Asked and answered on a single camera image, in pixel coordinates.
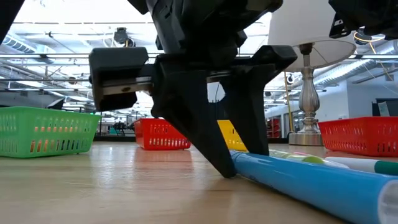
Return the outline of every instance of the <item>table lamp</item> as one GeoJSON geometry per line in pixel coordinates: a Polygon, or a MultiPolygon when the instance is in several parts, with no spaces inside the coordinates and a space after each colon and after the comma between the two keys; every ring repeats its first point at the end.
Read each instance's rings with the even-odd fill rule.
{"type": "Polygon", "coordinates": [[[272,14],[268,44],[294,48],[298,59],[286,72],[301,72],[303,80],[299,99],[304,112],[303,129],[289,135],[289,144],[323,145],[315,119],[320,103],[313,71],[347,59],[356,50],[352,35],[329,38],[334,16],[328,0],[284,0],[282,7],[272,14]]]}

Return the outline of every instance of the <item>ceiling pipe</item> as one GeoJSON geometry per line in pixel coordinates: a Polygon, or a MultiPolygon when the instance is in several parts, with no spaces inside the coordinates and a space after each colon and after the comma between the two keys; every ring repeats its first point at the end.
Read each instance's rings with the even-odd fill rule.
{"type": "Polygon", "coordinates": [[[23,79],[23,78],[2,78],[0,82],[19,82],[19,81],[31,81],[31,82],[88,82],[88,79],[23,79]]]}
{"type": "MultiPolygon", "coordinates": [[[[398,53],[398,40],[391,40],[377,48],[377,54],[396,54],[398,53]]],[[[314,78],[316,85],[335,84],[357,74],[371,70],[379,64],[376,60],[365,59],[353,62],[348,65],[339,65],[314,78]]]]}
{"type": "MultiPolygon", "coordinates": [[[[388,73],[394,73],[394,72],[398,71],[398,68],[393,66],[393,67],[386,68],[386,70],[387,70],[388,73]]],[[[355,81],[352,82],[352,84],[360,84],[360,83],[364,83],[364,82],[367,82],[367,81],[375,79],[375,78],[386,77],[386,76],[387,76],[386,75],[386,71],[381,71],[381,72],[379,72],[377,74],[372,74],[371,76],[368,76],[366,78],[362,78],[360,80],[355,80],[355,81]]],[[[386,78],[386,81],[392,81],[393,82],[394,81],[394,76],[391,76],[391,78],[390,77],[386,78]]]]}
{"type": "MultiPolygon", "coordinates": [[[[376,49],[376,51],[377,54],[398,54],[398,40],[390,40],[385,44],[380,45],[376,49]]],[[[373,54],[373,51],[369,50],[365,54],[373,54]]],[[[334,85],[347,78],[366,72],[366,69],[371,70],[378,66],[379,66],[378,61],[373,59],[358,60],[356,62],[349,64],[332,65],[330,67],[317,69],[313,74],[314,76],[313,82],[315,85],[323,85],[323,86],[334,85]]],[[[303,83],[300,80],[292,85],[292,89],[300,88],[302,84],[303,83]]]]}
{"type": "MultiPolygon", "coordinates": [[[[118,25],[118,24],[153,24],[153,21],[148,22],[65,22],[65,25],[118,25]]],[[[14,22],[14,24],[26,25],[58,25],[58,22],[14,22]]],[[[253,22],[253,24],[264,24],[263,22],[253,22]]]]}
{"type": "MultiPolygon", "coordinates": [[[[24,77],[24,76],[28,76],[28,75],[35,75],[35,76],[44,78],[44,80],[48,80],[48,78],[45,77],[45,75],[40,74],[40,73],[35,72],[35,71],[32,71],[32,70],[29,70],[29,69],[24,68],[24,67],[22,67],[22,66],[16,65],[16,64],[14,64],[14,63],[7,62],[7,61],[5,61],[5,60],[0,60],[0,63],[3,63],[3,64],[5,64],[5,65],[8,65],[8,66],[10,66],[10,67],[12,67],[12,68],[16,68],[17,70],[20,70],[20,71],[22,72],[22,73],[20,73],[20,74],[18,74],[18,73],[16,73],[16,72],[12,73],[11,71],[9,71],[9,72],[4,72],[4,73],[3,73],[3,76],[7,76],[7,77],[13,76],[13,77],[19,78],[19,79],[21,79],[21,80],[23,80],[23,81],[34,82],[34,81],[32,81],[32,80],[34,80],[34,79],[29,79],[29,78],[23,79],[23,77],[24,77]]],[[[70,79],[64,79],[64,80],[61,80],[60,82],[68,82],[69,80],[70,80],[70,79]]],[[[53,80],[50,80],[49,82],[40,80],[40,82],[43,82],[44,85],[53,86],[53,87],[55,87],[55,88],[66,88],[66,87],[63,86],[63,85],[53,83],[53,82],[54,82],[53,80]]],[[[71,92],[71,93],[72,93],[72,95],[70,95],[70,96],[83,96],[83,97],[89,98],[89,97],[87,97],[85,94],[74,93],[74,92],[71,92]]]]}

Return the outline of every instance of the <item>red basket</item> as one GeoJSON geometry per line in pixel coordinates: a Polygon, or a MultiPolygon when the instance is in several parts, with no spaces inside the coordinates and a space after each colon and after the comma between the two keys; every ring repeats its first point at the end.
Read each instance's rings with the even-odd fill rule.
{"type": "Polygon", "coordinates": [[[319,122],[325,147],[364,156],[398,157],[398,117],[319,122]]]}
{"type": "Polygon", "coordinates": [[[142,118],[134,122],[136,142],[145,150],[188,149],[191,143],[164,119],[142,118]]]}

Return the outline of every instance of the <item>yellow object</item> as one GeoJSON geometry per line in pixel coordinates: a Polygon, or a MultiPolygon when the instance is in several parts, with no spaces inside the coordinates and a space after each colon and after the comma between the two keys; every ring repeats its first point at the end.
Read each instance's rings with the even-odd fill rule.
{"type": "Polygon", "coordinates": [[[377,41],[380,41],[380,40],[383,40],[383,39],[384,39],[384,37],[381,37],[381,38],[378,38],[378,39],[376,39],[376,40],[364,40],[364,39],[361,39],[361,38],[357,37],[357,36],[356,36],[357,33],[358,33],[358,32],[355,32],[355,33],[354,33],[354,38],[357,39],[357,40],[363,41],[363,42],[367,42],[367,43],[377,42],[377,41]]]}
{"type": "Polygon", "coordinates": [[[239,137],[234,126],[229,120],[218,120],[218,126],[223,133],[225,143],[230,150],[247,151],[244,146],[241,137],[239,137]]]}

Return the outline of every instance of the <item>wooden table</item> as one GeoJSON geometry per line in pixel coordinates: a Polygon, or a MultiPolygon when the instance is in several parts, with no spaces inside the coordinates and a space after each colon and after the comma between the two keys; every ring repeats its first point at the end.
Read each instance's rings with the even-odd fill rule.
{"type": "Polygon", "coordinates": [[[242,177],[224,179],[196,149],[143,151],[101,142],[87,154],[0,157],[0,223],[344,222],[242,177]]]}

